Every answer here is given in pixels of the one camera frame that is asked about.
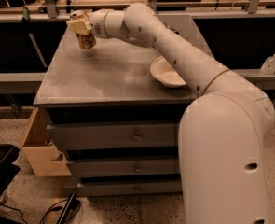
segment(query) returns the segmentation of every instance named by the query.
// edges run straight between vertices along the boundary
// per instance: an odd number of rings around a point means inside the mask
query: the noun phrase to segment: bottle
[[[269,56],[264,61],[261,66],[261,70],[263,73],[267,75],[272,75],[275,72],[275,54],[273,56]]]

